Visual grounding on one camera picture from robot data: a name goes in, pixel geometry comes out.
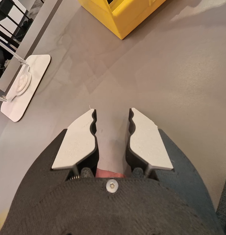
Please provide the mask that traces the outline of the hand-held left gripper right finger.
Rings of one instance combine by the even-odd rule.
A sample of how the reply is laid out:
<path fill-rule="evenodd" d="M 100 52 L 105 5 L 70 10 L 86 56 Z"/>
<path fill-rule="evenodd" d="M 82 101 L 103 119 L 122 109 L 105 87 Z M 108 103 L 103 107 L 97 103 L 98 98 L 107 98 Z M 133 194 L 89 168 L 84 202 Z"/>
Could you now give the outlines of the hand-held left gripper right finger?
<path fill-rule="evenodd" d="M 173 173 L 174 166 L 158 126 L 136 108 L 129 109 L 128 121 L 125 159 L 131 172 L 141 171 L 145 178 L 157 172 Z"/>

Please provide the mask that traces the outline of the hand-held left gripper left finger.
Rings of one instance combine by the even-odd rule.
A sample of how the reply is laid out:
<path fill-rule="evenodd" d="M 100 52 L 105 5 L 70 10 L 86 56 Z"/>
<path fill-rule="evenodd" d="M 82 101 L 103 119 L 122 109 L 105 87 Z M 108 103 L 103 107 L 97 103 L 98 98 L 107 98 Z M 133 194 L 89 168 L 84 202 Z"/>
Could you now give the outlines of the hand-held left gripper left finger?
<path fill-rule="evenodd" d="M 90 168 L 96 175 L 99 161 L 96 122 L 97 112 L 90 109 L 69 125 L 52 170 L 70 169 L 78 176 L 83 168 Z"/>

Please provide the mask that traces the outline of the yellow plastic bin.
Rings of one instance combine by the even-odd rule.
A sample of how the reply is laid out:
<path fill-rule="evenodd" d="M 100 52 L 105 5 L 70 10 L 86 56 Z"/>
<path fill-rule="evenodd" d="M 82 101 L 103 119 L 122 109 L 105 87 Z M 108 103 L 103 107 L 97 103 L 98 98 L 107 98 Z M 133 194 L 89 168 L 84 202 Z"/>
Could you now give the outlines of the yellow plastic bin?
<path fill-rule="evenodd" d="M 165 0 L 79 0 L 80 5 L 121 40 Z"/>

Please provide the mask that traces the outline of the white panel stand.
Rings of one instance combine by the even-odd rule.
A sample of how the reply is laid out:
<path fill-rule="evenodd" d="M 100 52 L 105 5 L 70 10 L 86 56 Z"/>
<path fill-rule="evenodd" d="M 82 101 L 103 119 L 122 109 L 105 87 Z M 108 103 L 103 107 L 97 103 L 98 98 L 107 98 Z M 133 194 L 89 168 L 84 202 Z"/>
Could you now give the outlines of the white panel stand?
<path fill-rule="evenodd" d="M 15 80 L 7 93 L 0 90 L 0 111 L 13 122 L 24 116 L 47 68 L 51 62 L 48 54 L 30 55 L 26 60 L 16 54 L 7 45 L 0 46 L 11 53 L 21 64 Z"/>

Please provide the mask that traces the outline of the black metal rack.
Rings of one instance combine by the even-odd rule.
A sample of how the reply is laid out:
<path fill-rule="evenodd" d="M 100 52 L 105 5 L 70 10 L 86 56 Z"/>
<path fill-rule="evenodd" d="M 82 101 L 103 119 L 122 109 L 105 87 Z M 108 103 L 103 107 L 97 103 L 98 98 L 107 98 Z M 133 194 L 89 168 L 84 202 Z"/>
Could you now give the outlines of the black metal rack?
<path fill-rule="evenodd" d="M 0 42 L 16 51 L 45 0 L 32 0 L 27 10 L 19 0 L 0 0 Z"/>

